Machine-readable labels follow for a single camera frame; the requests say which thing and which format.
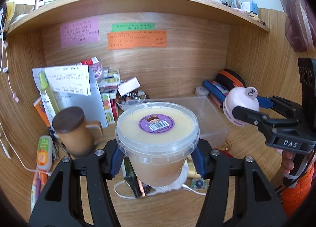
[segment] orange sleeve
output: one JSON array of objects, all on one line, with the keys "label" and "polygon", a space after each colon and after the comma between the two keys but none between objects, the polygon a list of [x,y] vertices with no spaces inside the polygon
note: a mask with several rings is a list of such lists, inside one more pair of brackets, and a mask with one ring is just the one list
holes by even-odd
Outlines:
[{"label": "orange sleeve", "polygon": [[312,168],[298,180],[294,188],[287,188],[282,193],[283,208],[288,218],[298,209],[308,195],[311,189],[313,174],[314,164]]}]

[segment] round plastic tub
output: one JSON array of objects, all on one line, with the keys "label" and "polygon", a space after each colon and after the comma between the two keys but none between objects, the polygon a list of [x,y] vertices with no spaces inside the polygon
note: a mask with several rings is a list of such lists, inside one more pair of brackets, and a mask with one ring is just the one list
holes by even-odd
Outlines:
[{"label": "round plastic tub", "polygon": [[200,128],[193,112],[168,102],[148,102],[124,111],[115,130],[119,148],[137,177],[151,186],[173,183],[197,146]]}]

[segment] finger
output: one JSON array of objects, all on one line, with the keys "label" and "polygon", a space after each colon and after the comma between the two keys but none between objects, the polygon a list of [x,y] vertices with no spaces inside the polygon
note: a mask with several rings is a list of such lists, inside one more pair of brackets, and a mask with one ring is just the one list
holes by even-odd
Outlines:
[{"label": "finger", "polygon": [[283,151],[282,156],[284,156],[286,159],[291,159],[293,157],[293,153],[290,151]]},{"label": "finger", "polygon": [[294,163],[291,160],[282,158],[282,165],[289,170],[293,170],[294,169]]},{"label": "finger", "polygon": [[281,169],[282,173],[284,173],[284,174],[289,174],[290,173],[290,170],[286,169],[282,164],[281,164],[280,169]]}]

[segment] mug lid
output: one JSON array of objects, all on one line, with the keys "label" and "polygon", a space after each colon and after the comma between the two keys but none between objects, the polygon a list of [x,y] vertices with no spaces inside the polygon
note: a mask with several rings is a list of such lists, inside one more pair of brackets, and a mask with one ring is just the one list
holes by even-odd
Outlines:
[{"label": "mug lid", "polygon": [[70,107],[57,113],[52,127],[57,133],[68,133],[78,128],[84,120],[84,112],[80,107]]}]

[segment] green sticky note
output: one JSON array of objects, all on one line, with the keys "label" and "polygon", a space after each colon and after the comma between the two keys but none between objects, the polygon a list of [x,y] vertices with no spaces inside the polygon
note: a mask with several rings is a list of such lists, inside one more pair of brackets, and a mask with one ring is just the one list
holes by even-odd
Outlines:
[{"label": "green sticky note", "polygon": [[134,30],[155,30],[155,23],[115,23],[112,25],[112,32]]}]

